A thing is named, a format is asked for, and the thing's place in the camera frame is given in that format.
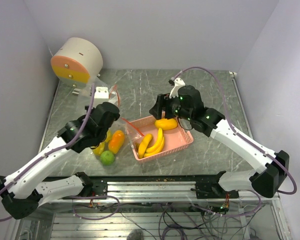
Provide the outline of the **clear zip bag red zipper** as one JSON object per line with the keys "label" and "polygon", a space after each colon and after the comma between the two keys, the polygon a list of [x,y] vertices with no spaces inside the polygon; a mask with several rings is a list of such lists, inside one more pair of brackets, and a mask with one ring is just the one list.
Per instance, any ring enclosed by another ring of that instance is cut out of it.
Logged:
{"label": "clear zip bag red zipper", "polygon": [[[102,104],[94,107],[94,95],[96,87],[107,87],[109,92],[109,101],[103,102]],[[121,130],[124,132],[125,141],[117,154],[114,154],[115,164],[120,155],[126,153],[127,145],[130,144],[129,136],[126,133],[126,124],[129,123],[125,118],[120,116],[121,100],[117,90],[114,85],[109,87],[106,83],[101,81],[97,76],[89,79],[87,85],[80,90],[77,107],[80,110],[84,107],[86,113],[74,121],[75,126],[71,128],[72,131],[77,131],[81,128],[85,119],[87,119],[83,130],[80,132],[77,140],[71,146],[71,148],[80,153],[85,149],[90,149],[91,147],[98,146],[101,142],[106,139],[107,131],[111,131],[111,138],[115,131]],[[100,162],[100,156],[94,155],[96,160]]]}

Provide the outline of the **yellow starfruit slice toy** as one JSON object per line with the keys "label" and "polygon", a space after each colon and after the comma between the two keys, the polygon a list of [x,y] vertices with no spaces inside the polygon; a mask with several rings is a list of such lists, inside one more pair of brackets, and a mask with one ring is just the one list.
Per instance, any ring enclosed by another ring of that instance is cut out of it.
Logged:
{"label": "yellow starfruit slice toy", "polygon": [[108,130],[106,133],[106,138],[103,142],[101,142],[98,146],[90,147],[92,153],[96,156],[100,156],[105,150],[106,144],[111,140],[111,137],[112,137],[112,133],[110,130]]}

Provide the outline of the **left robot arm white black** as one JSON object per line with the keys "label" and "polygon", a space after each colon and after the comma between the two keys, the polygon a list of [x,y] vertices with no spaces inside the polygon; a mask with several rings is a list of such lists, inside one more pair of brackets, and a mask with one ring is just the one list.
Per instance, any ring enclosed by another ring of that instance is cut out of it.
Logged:
{"label": "left robot arm white black", "polygon": [[84,172],[61,180],[45,182],[53,170],[84,149],[97,147],[106,139],[107,131],[120,117],[120,110],[110,102],[96,107],[85,106],[86,114],[66,123],[52,141],[36,157],[16,172],[0,175],[0,197],[11,218],[23,219],[38,207],[51,201],[88,198],[93,182]]}

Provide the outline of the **white metal latch piece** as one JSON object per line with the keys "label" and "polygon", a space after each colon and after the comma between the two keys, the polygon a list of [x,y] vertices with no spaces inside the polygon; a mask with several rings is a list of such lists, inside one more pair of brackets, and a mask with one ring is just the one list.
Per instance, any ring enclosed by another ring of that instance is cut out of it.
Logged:
{"label": "white metal latch piece", "polygon": [[78,96],[78,95],[80,94],[80,89],[74,88],[74,89],[72,90],[72,94],[73,94],[74,96]]}

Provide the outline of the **round cream drawer box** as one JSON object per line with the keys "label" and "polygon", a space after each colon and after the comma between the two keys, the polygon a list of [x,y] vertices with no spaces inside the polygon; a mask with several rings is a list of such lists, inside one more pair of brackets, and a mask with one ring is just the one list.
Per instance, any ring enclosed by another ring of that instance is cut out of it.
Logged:
{"label": "round cream drawer box", "polygon": [[82,89],[91,77],[99,75],[104,61],[99,49],[90,41],[71,37],[51,58],[55,75],[66,85]]}

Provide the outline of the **yellow toy banana bunch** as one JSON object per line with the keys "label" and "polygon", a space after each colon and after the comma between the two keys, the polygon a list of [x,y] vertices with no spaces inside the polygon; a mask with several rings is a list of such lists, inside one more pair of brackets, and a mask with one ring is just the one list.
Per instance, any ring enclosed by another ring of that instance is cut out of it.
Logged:
{"label": "yellow toy banana bunch", "polygon": [[150,146],[152,139],[153,135],[151,133],[146,134],[142,138],[137,148],[137,156],[139,159],[149,158],[162,152],[165,146],[165,137],[161,127],[157,131],[157,138],[154,144]]}

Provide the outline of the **yellow toy mango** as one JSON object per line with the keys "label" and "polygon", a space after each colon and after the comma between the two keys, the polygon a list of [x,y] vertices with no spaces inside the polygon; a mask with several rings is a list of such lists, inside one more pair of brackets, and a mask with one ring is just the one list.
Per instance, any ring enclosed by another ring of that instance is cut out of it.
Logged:
{"label": "yellow toy mango", "polygon": [[125,142],[125,134],[122,130],[117,130],[112,135],[111,140],[108,142],[108,150],[116,155]]}

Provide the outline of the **aluminium mounting rail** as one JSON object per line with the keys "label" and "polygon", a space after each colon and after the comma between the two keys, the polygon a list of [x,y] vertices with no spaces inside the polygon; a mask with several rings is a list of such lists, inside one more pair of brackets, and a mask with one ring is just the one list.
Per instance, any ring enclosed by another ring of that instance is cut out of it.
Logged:
{"label": "aluminium mounting rail", "polygon": [[92,181],[80,186],[80,180],[65,178],[41,182],[35,189],[43,195],[42,203],[61,199],[92,199],[96,196],[102,201],[120,202],[191,202],[207,199],[224,199],[226,194],[202,192],[208,184],[199,185],[194,181],[154,181],[154,182],[106,182]]}

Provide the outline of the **pink plastic basket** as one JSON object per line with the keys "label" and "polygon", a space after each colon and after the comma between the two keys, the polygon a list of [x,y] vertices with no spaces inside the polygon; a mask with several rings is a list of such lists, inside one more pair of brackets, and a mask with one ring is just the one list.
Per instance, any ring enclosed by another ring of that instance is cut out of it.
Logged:
{"label": "pink plastic basket", "polygon": [[154,145],[157,140],[158,128],[155,126],[155,121],[156,119],[153,116],[147,116],[126,124],[126,133],[130,140],[133,155],[140,163],[184,150],[194,141],[190,131],[185,130],[181,126],[177,125],[174,129],[163,131],[165,143],[161,152],[152,156],[140,158],[138,154],[138,148],[142,142],[142,139],[147,134],[151,134],[153,138],[149,142],[150,147]]}

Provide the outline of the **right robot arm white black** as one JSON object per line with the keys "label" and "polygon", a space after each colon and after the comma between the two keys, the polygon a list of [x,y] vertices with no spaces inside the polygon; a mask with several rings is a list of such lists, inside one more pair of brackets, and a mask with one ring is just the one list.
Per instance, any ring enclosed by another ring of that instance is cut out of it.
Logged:
{"label": "right robot arm white black", "polygon": [[248,171],[222,172],[210,186],[216,198],[239,190],[272,198],[287,177],[290,156],[285,151],[275,152],[233,127],[222,113],[204,105],[200,92],[192,85],[175,86],[170,93],[158,94],[149,113],[156,120],[189,121],[192,129],[224,144],[252,167]]}

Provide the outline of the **green round toy fruit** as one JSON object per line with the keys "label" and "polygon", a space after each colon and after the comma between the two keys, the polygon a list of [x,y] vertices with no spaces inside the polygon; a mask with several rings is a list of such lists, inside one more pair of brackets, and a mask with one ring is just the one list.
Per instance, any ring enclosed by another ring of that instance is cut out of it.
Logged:
{"label": "green round toy fruit", "polygon": [[104,166],[110,166],[115,162],[115,155],[110,150],[106,150],[100,155],[100,162]]}

